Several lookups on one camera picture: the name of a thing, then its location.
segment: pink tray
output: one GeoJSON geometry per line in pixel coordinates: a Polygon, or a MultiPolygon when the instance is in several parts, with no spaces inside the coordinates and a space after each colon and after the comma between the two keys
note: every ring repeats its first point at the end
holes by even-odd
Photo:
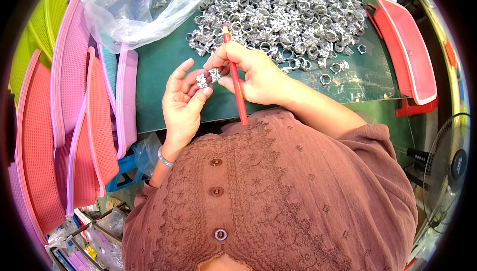
{"type": "Polygon", "coordinates": [[[111,129],[110,104],[101,63],[88,48],[89,64],[86,83],[86,119],[91,155],[99,182],[97,196],[104,197],[105,185],[119,172],[111,129]]]}
{"type": "Polygon", "coordinates": [[[136,129],[136,74],[138,55],[134,50],[123,49],[119,54],[116,81],[116,127],[118,136],[117,159],[137,141],[136,129]]]}
{"type": "Polygon", "coordinates": [[[63,208],[67,206],[67,178],[68,178],[68,160],[70,157],[71,139],[73,138],[73,132],[66,135],[66,143],[55,149],[54,162],[55,162],[55,174],[56,184],[58,185],[58,193],[60,194],[61,203],[63,208]]]}
{"type": "Polygon", "coordinates": [[[51,122],[54,147],[64,145],[73,130],[86,92],[86,50],[90,32],[80,0],[70,0],[51,62],[51,122]]]}
{"type": "Polygon", "coordinates": [[[51,259],[45,250],[45,245],[47,245],[48,242],[42,235],[41,229],[38,225],[38,221],[36,220],[36,218],[34,218],[34,216],[32,216],[32,214],[30,214],[30,210],[28,209],[29,207],[31,207],[30,199],[28,196],[25,195],[25,193],[27,192],[23,190],[23,186],[21,185],[16,158],[17,155],[15,153],[15,162],[13,162],[8,168],[13,202],[15,203],[15,207],[17,208],[21,223],[23,224],[23,227],[25,228],[25,231],[27,232],[30,241],[38,251],[43,261],[48,266],[50,266],[51,259]]]}
{"type": "Polygon", "coordinates": [[[27,206],[42,236],[65,220],[53,166],[50,71],[36,50],[28,64],[17,112],[17,163],[27,206]]]}
{"type": "Polygon", "coordinates": [[[96,202],[99,190],[98,178],[89,146],[88,127],[86,123],[86,96],[80,109],[75,131],[72,134],[68,160],[68,205],[66,215],[71,217],[75,208],[86,207],[96,202]]]}
{"type": "Polygon", "coordinates": [[[431,59],[408,10],[392,0],[376,0],[374,19],[383,34],[396,71],[399,91],[425,105],[437,96],[431,59]]]}

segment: red pencil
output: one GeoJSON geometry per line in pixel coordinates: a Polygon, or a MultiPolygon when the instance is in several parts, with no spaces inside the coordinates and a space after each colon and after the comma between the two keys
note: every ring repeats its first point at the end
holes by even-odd
{"type": "MultiPolygon", "coordinates": [[[[227,24],[222,25],[222,36],[224,37],[224,42],[227,43],[230,41],[231,34],[227,28],[227,24]]],[[[237,65],[229,60],[230,75],[232,76],[232,81],[234,83],[235,91],[235,100],[237,101],[238,115],[240,116],[240,123],[242,125],[248,124],[247,111],[245,110],[245,102],[243,101],[242,89],[239,82],[239,72],[237,71],[237,65]]]]}

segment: shirt button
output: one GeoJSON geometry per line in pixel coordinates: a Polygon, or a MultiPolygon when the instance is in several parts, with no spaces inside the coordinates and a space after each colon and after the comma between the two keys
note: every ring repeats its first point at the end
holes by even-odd
{"type": "Polygon", "coordinates": [[[210,165],[211,166],[219,166],[222,164],[222,160],[219,159],[219,158],[215,158],[213,160],[210,161],[210,165]]]}
{"type": "Polygon", "coordinates": [[[218,229],[215,231],[215,238],[217,241],[223,241],[227,238],[227,232],[224,229],[218,229]]]}
{"type": "Polygon", "coordinates": [[[209,190],[209,192],[211,196],[221,196],[222,193],[224,193],[224,189],[219,186],[214,186],[209,190]]]}

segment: scratched mat surface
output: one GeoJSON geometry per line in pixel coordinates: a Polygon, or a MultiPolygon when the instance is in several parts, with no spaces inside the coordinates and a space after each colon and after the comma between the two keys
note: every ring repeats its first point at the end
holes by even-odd
{"type": "MultiPolygon", "coordinates": [[[[376,0],[364,1],[376,5],[376,0]]],[[[138,133],[165,128],[162,97],[167,79],[174,69],[188,58],[193,58],[195,62],[191,71],[202,68],[209,56],[208,54],[204,57],[199,56],[189,48],[186,41],[186,34],[197,29],[197,25],[194,24],[196,15],[200,15],[200,13],[194,13],[169,36],[136,49],[139,54],[136,81],[138,133]]],[[[356,45],[352,48],[355,52],[353,55],[347,56],[339,53],[336,59],[328,59],[327,69],[319,69],[317,62],[312,61],[310,71],[295,70],[289,76],[340,103],[402,98],[386,44],[379,38],[369,19],[366,19],[366,24],[368,28],[359,42],[366,45],[367,52],[365,54],[358,53],[356,45]],[[350,68],[335,75],[329,67],[332,63],[341,60],[346,60],[350,68]],[[327,86],[323,86],[319,81],[319,77],[323,73],[327,73],[331,77],[331,83],[327,86]]],[[[279,65],[280,68],[284,66],[288,66],[288,63],[279,65]]],[[[240,78],[244,78],[243,72],[239,71],[239,75],[240,78]]],[[[247,101],[245,106],[248,114],[272,107],[256,105],[247,101]]],[[[216,84],[213,95],[201,112],[201,121],[215,121],[238,116],[235,96],[216,84]]]]}

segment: fingernail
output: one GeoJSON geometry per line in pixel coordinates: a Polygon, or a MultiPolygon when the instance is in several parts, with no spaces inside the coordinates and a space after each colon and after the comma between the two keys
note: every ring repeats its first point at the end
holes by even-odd
{"type": "Polygon", "coordinates": [[[210,87],[207,87],[207,88],[204,89],[204,95],[206,95],[206,96],[211,96],[212,92],[213,92],[213,90],[210,87]]]}

